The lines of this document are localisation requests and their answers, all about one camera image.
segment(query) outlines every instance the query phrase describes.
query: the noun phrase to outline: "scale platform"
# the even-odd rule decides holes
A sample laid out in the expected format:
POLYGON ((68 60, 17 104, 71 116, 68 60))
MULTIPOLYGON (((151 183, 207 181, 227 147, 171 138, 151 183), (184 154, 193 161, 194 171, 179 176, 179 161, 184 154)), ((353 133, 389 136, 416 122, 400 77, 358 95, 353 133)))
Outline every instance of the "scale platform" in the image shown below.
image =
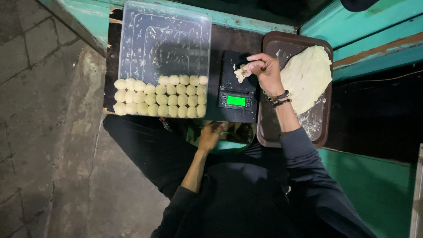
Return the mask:
POLYGON ((222 77, 219 84, 218 106, 236 110, 249 111, 256 114, 258 104, 258 78, 256 75, 246 77, 242 83, 238 82, 233 73, 241 65, 247 64, 250 54, 234 51, 223 53, 222 77))

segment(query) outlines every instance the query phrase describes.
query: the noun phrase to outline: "man's right hand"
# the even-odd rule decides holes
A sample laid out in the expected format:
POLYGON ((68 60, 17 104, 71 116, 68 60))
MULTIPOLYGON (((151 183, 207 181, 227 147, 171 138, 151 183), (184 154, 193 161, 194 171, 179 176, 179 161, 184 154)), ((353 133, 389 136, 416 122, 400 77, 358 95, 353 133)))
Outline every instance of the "man's right hand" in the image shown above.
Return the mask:
POLYGON ((247 60, 252 62, 245 65, 242 69, 247 70, 247 77, 251 73, 257 75, 260 87, 270 97, 277 97, 285 92, 280 81, 279 60, 265 53, 249 56, 247 60))

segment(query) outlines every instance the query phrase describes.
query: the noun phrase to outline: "concrete floor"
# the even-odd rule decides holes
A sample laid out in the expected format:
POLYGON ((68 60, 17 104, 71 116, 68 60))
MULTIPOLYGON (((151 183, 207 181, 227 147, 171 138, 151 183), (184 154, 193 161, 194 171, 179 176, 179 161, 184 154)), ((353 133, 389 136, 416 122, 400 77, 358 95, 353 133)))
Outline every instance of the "concrete floor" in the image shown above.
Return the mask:
POLYGON ((100 127, 105 59, 34 0, 0 0, 0 56, 0 238, 149 237, 169 201, 100 127))

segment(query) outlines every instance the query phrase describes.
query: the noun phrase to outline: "black long-sleeve shirt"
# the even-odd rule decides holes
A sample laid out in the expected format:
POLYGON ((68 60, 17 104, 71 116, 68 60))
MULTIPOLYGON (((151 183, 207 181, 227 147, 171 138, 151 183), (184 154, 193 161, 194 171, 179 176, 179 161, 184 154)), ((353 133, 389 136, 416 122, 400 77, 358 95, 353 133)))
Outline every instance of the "black long-sleeve shirt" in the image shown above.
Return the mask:
POLYGON ((151 237, 375 238, 323 167, 304 129, 281 136, 280 142, 291 186, 287 196, 265 168, 220 163, 207 169, 199 194, 177 189, 151 237))

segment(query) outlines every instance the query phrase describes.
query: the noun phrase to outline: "large dough mass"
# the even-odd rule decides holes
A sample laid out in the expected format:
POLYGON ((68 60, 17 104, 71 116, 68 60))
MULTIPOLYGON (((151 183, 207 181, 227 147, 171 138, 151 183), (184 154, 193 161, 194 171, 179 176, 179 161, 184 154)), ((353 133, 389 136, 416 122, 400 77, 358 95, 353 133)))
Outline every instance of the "large dough mass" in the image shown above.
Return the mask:
POLYGON ((280 71, 280 80, 295 113, 302 114, 314 106, 314 102, 332 81, 329 59, 322 46, 312 46, 293 56, 280 71))

